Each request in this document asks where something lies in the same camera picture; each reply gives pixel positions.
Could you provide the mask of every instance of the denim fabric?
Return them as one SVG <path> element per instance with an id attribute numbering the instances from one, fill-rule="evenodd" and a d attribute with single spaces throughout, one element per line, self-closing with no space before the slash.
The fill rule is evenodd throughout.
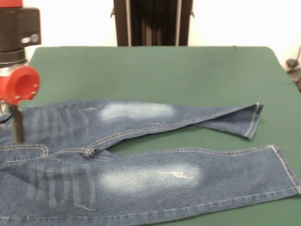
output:
<path id="1" fill-rule="evenodd" d="M 92 100 L 25 108 L 25 144 L 13 145 L 11 120 L 0 128 L 0 225 L 144 225 L 301 194 L 273 145 L 129 156 L 106 150 L 191 124 L 251 139 L 262 107 Z"/>

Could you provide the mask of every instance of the black cable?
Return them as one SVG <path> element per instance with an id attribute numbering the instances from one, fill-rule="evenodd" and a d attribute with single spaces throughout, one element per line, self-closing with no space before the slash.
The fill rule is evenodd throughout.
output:
<path id="1" fill-rule="evenodd" d="M 299 47 L 299 52 L 298 52 L 298 55 L 296 57 L 295 64 L 292 66 L 291 70 L 297 66 L 298 60 L 299 60 L 299 57 L 300 57 L 300 53 L 301 53 L 301 46 Z"/>
<path id="2" fill-rule="evenodd" d="M 0 111 L 1 111 L 1 114 L 3 114 L 3 111 L 2 111 L 2 105 L 4 105 L 5 102 L 1 103 L 0 104 Z M 10 114 L 9 117 L 7 117 L 6 119 L 3 119 L 0 121 L 0 124 L 4 124 L 4 123 L 7 123 L 11 118 L 13 117 L 13 114 Z"/>
<path id="3" fill-rule="evenodd" d="M 296 81 L 296 85 L 298 86 L 299 82 L 301 81 L 301 76 L 298 78 L 298 80 Z"/>

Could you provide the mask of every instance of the metal rod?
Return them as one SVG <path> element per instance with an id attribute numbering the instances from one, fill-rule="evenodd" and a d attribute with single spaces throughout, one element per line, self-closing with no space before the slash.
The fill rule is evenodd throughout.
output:
<path id="1" fill-rule="evenodd" d="M 128 46 L 132 46 L 132 25 L 131 25 L 131 3 L 130 0 L 126 0 L 127 6 L 127 39 Z"/>
<path id="2" fill-rule="evenodd" d="M 19 111 L 17 105 L 10 105 L 9 111 L 12 113 L 14 117 L 14 123 L 12 124 L 12 127 L 14 131 L 15 143 L 16 144 L 24 143 L 25 134 L 23 128 L 22 113 Z"/>
<path id="3" fill-rule="evenodd" d="M 181 10 L 182 10 L 182 0 L 178 0 L 177 4 L 177 17 L 176 17 L 176 27 L 175 27 L 175 46 L 179 46 L 180 40 L 180 27 L 181 27 Z"/>

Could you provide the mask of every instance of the blue denim jeans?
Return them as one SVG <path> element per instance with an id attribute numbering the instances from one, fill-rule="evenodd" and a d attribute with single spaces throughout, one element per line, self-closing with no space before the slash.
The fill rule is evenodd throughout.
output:
<path id="1" fill-rule="evenodd" d="M 0 225 L 145 225 L 301 194 L 273 145 L 128 156 L 106 150 L 191 124 L 251 139 L 262 108 L 117 100 L 25 108 L 26 143 L 13 144 L 13 121 L 0 128 Z"/>

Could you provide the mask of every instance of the white background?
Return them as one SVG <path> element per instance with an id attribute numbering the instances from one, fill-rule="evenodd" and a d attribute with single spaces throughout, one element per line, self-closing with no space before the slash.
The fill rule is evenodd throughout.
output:
<path id="1" fill-rule="evenodd" d="M 24 0 L 41 11 L 44 46 L 117 46 L 113 0 Z M 301 0 L 194 0 L 190 46 L 268 46 L 285 67 L 301 45 Z M 28 47 L 30 58 L 36 47 Z"/>

